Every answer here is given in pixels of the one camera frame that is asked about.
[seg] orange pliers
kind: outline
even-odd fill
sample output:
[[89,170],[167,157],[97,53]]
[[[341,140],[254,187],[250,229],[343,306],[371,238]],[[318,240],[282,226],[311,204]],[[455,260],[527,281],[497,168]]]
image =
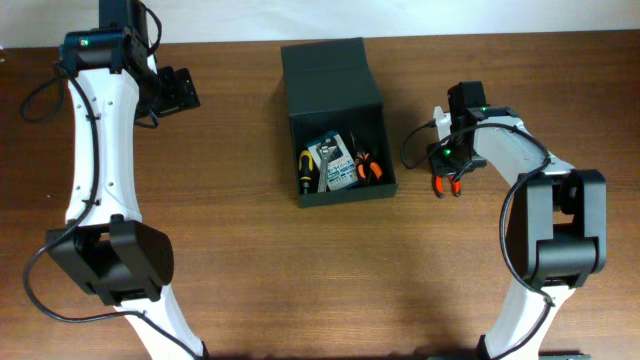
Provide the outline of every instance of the orange pliers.
[[356,140],[356,137],[351,133],[351,141],[353,141],[353,148],[356,151],[356,176],[360,181],[360,185],[365,186],[372,183],[373,180],[377,183],[382,182],[382,168],[373,160],[373,156],[366,152],[362,145]]
[[[433,176],[433,190],[435,191],[436,196],[439,197],[440,199],[444,198],[444,190],[442,188],[442,178],[443,178],[442,176],[437,176],[437,175]],[[460,180],[456,182],[454,182],[453,180],[455,180],[454,175],[450,175],[449,181],[451,182],[451,192],[453,193],[453,196],[459,197],[462,194]]]

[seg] screwdriver handle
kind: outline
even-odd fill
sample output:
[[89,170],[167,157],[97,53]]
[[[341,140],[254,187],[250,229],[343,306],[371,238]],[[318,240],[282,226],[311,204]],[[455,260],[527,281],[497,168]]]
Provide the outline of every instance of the screwdriver handle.
[[304,150],[298,158],[298,176],[300,177],[300,189],[307,194],[311,188],[311,175],[313,173],[313,158],[309,150]]

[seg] black toolbox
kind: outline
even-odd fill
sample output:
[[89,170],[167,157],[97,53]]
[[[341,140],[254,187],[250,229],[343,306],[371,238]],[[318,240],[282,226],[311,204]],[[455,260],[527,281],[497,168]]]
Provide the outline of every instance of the black toolbox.
[[[336,131],[352,157],[351,133],[374,155],[383,170],[376,185],[298,196],[300,207],[393,197],[398,189],[382,116],[382,96],[376,86],[362,38],[285,46],[281,50],[286,83],[293,156],[298,179],[298,157],[307,142]],[[298,194],[301,194],[300,183]]]

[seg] white wall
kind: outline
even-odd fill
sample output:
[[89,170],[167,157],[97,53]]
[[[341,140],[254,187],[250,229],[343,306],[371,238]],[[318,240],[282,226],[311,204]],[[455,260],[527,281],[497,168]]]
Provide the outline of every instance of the white wall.
[[[164,43],[640,28],[640,0],[144,2],[163,22]],[[0,0],[0,45],[57,46],[67,32],[97,26],[97,4]]]

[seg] open box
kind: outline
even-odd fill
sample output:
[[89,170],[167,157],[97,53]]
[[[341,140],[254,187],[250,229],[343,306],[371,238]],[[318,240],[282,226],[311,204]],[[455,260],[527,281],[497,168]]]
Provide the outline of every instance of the open box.
[[[328,131],[340,134],[354,157],[351,133],[371,152],[383,171],[379,184],[298,196],[300,207],[393,197],[398,189],[382,117],[382,97],[364,51],[362,38],[282,48],[295,174],[306,144]],[[319,164],[316,164],[316,178]],[[301,194],[300,183],[298,194]]]

